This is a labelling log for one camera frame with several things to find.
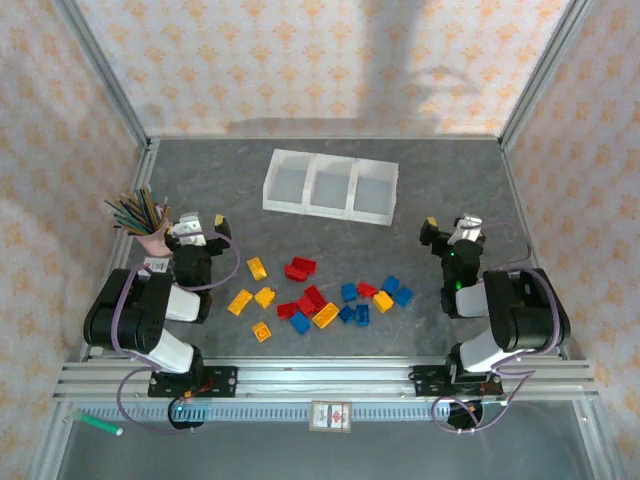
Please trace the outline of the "green marker pen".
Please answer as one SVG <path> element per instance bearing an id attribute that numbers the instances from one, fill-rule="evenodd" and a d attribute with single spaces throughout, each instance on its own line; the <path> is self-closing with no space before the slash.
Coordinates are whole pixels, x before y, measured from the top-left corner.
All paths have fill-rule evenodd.
<path id="1" fill-rule="evenodd" d="M 73 419 L 75 421 L 87 424 L 91 427 L 97 428 L 101 431 L 107 432 L 111 435 L 121 436 L 124 432 L 122 427 L 115 425 L 113 423 L 107 422 L 103 419 L 97 418 L 95 416 L 86 414 L 81 411 L 75 411 L 73 413 Z"/>

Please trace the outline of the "small label card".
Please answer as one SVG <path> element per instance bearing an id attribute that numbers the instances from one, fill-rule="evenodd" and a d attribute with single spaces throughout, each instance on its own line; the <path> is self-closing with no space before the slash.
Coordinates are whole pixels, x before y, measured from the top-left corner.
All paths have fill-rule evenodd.
<path id="1" fill-rule="evenodd" d="M 351 402 L 312 401 L 309 415 L 311 431 L 349 433 L 352 424 Z"/>

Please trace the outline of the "grey robot mount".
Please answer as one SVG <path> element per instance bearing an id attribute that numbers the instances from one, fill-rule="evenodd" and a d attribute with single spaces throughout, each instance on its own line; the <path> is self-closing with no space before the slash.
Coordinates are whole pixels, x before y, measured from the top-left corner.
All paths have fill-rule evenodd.
<path id="1" fill-rule="evenodd" d="M 481 236 L 482 225 L 483 221 L 480 217 L 464 214 L 455 221 L 455 231 L 451 234 L 448 244 L 453 245 L 460 240 L 476 242 Z"/>

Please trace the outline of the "aluminium table side rail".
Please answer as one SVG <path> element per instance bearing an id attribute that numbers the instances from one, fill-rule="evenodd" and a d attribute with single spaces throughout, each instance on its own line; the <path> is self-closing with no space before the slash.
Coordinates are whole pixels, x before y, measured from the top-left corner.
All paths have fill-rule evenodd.
<path id="1" fill-rule="evenodd" d="M 530 263 L 532 266 L 534 267 L 540 267 L 540 262 L 539 262 L 539 256 L 538 253 L 535 249 L 535 244 L 534 244 L 534 236 L 531 233 L 531 229 L 529 227 L 529 222 L 527 219 L 527 214 L 526 214 L 526 209 L 525 209 L 525 205 L 522 202 L 521 199 L 521 195 L 520 192 L 517 188 L 517 182 L 516 182 L 516 177 L 515 177 L 515 172 L 513 167 L 511 166 L 508 156 L 507 156 L 507 152 L 506 152 L 506 148 L 502 146 L 501 143 L 499 143 L 499 147 L 500 147 L 500 154 L 501 154 L 501 160 L 506 172 L 506 175 L 508 177 L 508 181 L 509 181 L 509 185 L 511 188 L 511 192 L 512 195 L 514 197 L 514 202 L 516 205 L 516 209 L 518 212 L 518 217 L 519 217 L 519 221 L 522 227 L 522 230 L 524 232 L 524 235 L 526 236 L 529 245 L 531 247 L 531 259 L 530 259 Z"/>
<path id="2" fill-rule="evenodd" d="M 138 188 L 149 185 L 159 145 L 160 139 L 152 138 L 149 141 L 149 145 L 142 150 L 132 179 L 124 190 L 125 193 L 129 193 Z M 101 285 L 104 285 L 113 269 L 125 268 L 127 266 L 133 243 L 134 239 L 128 233 L 116 234 L 115 243 L 111 250 L 109 261 L 101 280 Z"/>

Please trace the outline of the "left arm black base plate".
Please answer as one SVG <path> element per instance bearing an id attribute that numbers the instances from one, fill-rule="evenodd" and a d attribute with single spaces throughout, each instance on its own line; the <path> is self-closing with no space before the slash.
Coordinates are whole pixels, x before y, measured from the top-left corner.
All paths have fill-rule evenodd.
<path id="1" fill-rule="evenodd" d="M 237 387 L 238 368 L 204 366 L 184 373 L 158 372 L 151 375 L 147 395 L 151 398 L 233 398 Z"/>

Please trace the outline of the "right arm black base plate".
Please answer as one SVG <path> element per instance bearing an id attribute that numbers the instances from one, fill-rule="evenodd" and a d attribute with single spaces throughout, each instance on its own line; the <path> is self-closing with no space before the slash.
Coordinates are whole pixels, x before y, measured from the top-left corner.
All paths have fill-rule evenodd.
<path id="1" fill-rule="evenodd" d="M 469 373 L 456 366 L 416 365 L 408 376 L 417 397 L 503 395 L 501 380 L 491 372 Z"/>

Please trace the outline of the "long aluminium mounting rail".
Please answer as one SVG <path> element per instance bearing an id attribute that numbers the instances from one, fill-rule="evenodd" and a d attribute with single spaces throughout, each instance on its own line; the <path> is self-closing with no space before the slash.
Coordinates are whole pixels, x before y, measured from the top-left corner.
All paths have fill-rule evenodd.
<path id="1" fill-rule="evenodd" d="M 410 402 L 409 379 L 416 365 L 442 365 L 442 357 L 218 357 L 206 365 L 238 369 L 240 401 L 293 402 L 311 400 Z M 53 398 L 57 401 L 113 400 L 124 376 L 141 363 L 125 358 L 95 357 L 63 365 Z M 595 369 L 587 360 L 558 356 L 523 358 L 507 372 L 533 370 L 517 397 L 523 400 L 575 400 L 596 395 Z"/>

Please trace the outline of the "aluminium corner post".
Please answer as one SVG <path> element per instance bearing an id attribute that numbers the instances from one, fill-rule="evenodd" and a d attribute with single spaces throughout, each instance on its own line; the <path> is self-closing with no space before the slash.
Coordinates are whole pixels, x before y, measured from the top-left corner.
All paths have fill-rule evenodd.
<path id="1" fill-rule="evenodd" d="M 517 138 L 559 68 L 566 51 L 596 0 L 570 0 L 510 114 L 498 143 L 506 153 Z"/>
<path id="2" fill-rule="evenodd" d="M 123 120 L 128 132 L 139 148 L 146 150 L 150 142 L 149 137 L 77 1 L 53 0 L 53 3 L 62 14 L 65 23 L 96 71 L 109 100 Z"/>

